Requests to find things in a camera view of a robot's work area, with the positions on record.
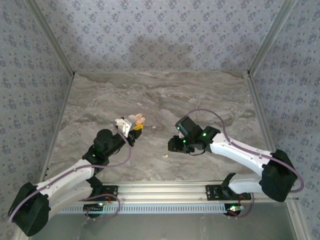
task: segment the marble surface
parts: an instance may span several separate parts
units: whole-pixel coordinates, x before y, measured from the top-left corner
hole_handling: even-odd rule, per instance
[[[190,156],[168,152],[177,135],[175,123],[188,111],[206,108],[225,121],[230,137],[266,149],[245,79],[241,74],[204,72],[80,73],[73,80],[55,143],[47,178],[70,167],[93,144],[97,132],[111,129],[115,119],[142,113],[143,134],[124,166],[104,169],[103,182],[222,180],[228,173],[251,170],[226,157],[205,153]],[[222,129],[210,113],[190,116],[201,127]],[[126,159],[128,148],[110,157],[110,164]]]

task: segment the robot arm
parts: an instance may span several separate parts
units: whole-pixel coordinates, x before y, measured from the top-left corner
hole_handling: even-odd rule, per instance
[[[232,138],[227,138],[218,129],[207,126],[202,129],[188,116],[180,119],[175,127],[180,136],[168,142],[171,152],[193,153],[195,149],[228,157],[255,172],[240,175],[230,173],[221,188],[227,198],[243,193],[264,193],[269,198],[284,202],[297,176],[287,167],[270,160],[275,158],[293,168],[287,154],[281,150],[269,152],[254,148]]]
[[[61,209],[101,194],[97,182],[98,185],[102,183],[95,175],[103,169],[102,166],[109,164],[109,157],[126,142],[130,147],[134,146],[142,133],[144,121],[142,114],[116,119],[118,133],[113,135],[109,129],[100,130],[93,145],[73,166],[36,185],[30,182],[23,185],[8,212],[12,222],[30,237],[38,233]]]

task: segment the blue floral wallpaper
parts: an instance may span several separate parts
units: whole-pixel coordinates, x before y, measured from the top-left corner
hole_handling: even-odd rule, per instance
[[[320,2],[299,0],[254,76],[276,145],[305,179],[301,203],[320,239]]]
[[[23,0],[0,1],[0,240],[21,185],[37,182],[70,77]]]
[[[283,0],[37,0],[74,71],[247,70]]]

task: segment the wall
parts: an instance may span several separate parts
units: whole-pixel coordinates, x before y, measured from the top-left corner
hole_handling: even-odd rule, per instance
[[[0,1],[0,240],[24,183],[37,182],[70,81],[22,0]]]
[[[320,239],[320,3],[299,0],[254,76],[276,146],[305,179],[301,203]]]
[[[282,0],[38,0],[74,71],[247,70]]]

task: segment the white arm segment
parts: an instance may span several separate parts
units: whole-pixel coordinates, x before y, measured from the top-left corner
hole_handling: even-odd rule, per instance
[[[251,169],[259,176],[262,176],[262,171],[264,170],[262,168],[262,165],[264,165],[264,164],[266,165],[270,161],[267,158],[250,154],[248,152],[245,152],[243,150],[236,148],[235,146],[232,146],[231,144],[228,143],[228,141],[223,133],[218,133],[217,135],[215,135],[215,137],[212,140],[213,140],[213,143],[210,144],[210,149],[211,149],[212,153],[219,154],[219,155],[225,156],[227,158],[230,158],[230,159],[246,166],[247,168]],[[232,138],[230,138],[230,140],[231,140],[231,142],[233,142],[243,148],[246,148],[248,150],[257,152],[259,154],[264,154],[264,155],[271,157],[269,151],[257,149],[255,147],[246,145],[242,142],[236,141]]]
[[[64,195],[61,195],[60,198],[58,198],[55,202],[50,200],[49,207],[51,210],[49,211],[49,220],[62,209],[82,199],[88,198],[92,193],[92,190],[93,189],[90,184],[87,181],[83,181],[82,183],[79,183],[71,188]]]
[[[255,173],[234,175],[228,187],[236,194],[263,193],[259,181],[261,177]]]
[[[46,185],[48,185],[50,182],[52,182],[54,179],[60,177],[66,172],[69,172],[70,170],[74,170],[75,168],[78,168],[80,166],[85,165],[91,165],[90,162],[87,160],[80,159],[76,162],[73,166],[69,167],[67,170],[59,173],[58,175],[40,182],[37,184],[37,189],[40,189]],[[73,171],[70,173],[67,177],[63,177],[62,179],[58,180],[56,183],[51,185],[50,187],[47,187],[46,189],[42,190],[41,193],[43,195],[48,195],[49,200],[49,206],[51,207],[51,203],[56,203],[58,199],[61,199],[64,195],[68,194],[69,191],[75,187],[76,185],[82,183],[83,181],[91,178],[94,175],[95,169],[93,167],[86,167],[79,169],[77,171]]]

